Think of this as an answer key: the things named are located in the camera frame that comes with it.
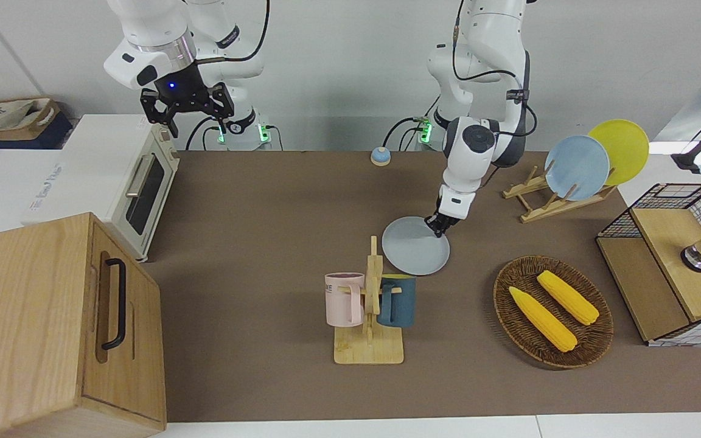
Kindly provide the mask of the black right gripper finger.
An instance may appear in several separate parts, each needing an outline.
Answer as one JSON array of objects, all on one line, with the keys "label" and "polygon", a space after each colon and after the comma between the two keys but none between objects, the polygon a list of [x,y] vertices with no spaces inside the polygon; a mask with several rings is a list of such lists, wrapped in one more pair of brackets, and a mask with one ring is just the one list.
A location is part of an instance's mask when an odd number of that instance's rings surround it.
[{"label": "black right gripper finger", "polygon": [[223,122],[234,115],[234,101],[226,84],[206,87],[206,114],[217,122]]},{"label": "black right gripper finger", "polygon": [[177,114],[179,104],[170,102],[161,97],[158,91],[142,89],[140,91],[140,103],[144,114],[151,124],[160,124],[168,129],[173,138],[178,138],[179,129],[173,118]]}]

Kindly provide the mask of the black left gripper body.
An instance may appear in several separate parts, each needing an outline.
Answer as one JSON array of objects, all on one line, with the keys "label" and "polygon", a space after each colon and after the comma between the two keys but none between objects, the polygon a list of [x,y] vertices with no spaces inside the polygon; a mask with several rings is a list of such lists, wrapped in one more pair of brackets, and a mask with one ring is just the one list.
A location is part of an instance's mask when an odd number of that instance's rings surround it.
[{"label": "black left gripper body", "polygon": [[434,212],[434,214],[432,214],[427,219],[435,219],[439,225],[449,226],[450,228],[453,227],[453,225],[455,225],[458,222],[458,219],[456,217],[451,217],[451,216],[442,214],[437,210]]}]

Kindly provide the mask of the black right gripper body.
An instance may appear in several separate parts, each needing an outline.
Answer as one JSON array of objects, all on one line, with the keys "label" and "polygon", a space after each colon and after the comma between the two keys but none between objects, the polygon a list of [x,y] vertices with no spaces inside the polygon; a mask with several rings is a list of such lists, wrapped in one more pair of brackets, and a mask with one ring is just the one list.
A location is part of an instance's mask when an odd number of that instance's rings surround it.
[{"label": "black right gripper body", "polygon": [[175,112],[211,111],[212,100],[207,92],[197,62],[154,82],[159,102]]}]

